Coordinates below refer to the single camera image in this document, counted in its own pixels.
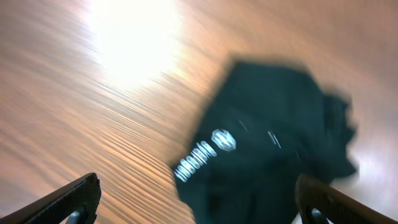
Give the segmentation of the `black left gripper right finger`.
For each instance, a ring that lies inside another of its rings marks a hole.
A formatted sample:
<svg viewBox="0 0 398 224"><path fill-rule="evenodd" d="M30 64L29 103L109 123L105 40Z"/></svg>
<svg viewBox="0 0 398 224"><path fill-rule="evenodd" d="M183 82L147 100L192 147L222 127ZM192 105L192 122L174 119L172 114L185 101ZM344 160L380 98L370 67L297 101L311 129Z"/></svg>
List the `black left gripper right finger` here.
<svg viewBox="0 0 398 224"><path fill-rule="evenodd" d="M303 224L397 224L397 222L305 174L295 185L295 202Z"/></svg>

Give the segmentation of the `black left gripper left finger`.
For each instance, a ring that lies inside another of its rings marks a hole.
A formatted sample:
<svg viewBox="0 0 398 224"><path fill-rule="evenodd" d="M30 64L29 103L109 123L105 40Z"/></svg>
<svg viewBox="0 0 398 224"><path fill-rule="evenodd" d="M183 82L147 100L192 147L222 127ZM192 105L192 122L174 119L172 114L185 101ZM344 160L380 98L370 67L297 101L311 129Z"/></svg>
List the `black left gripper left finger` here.
<svg viewBox="0 0 398 224"><path fill-rule="evenodd" d="M1 218L1 224L93 224L101 198L100 180L92 172L24 208Z"/></svg>

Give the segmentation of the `black t-shirt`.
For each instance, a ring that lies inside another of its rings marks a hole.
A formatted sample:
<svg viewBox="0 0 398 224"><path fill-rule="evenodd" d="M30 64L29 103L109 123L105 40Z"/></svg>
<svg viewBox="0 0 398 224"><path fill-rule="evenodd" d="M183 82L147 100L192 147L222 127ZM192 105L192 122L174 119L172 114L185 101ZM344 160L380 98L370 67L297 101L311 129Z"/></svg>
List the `black t-shirt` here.
<svg viewBox="0 0 398 224"><path fill-rule="evenodd" d="M238 61L172 166L197 223L291 223L300 174L351 176L349 103L305 70Z"/></svg>

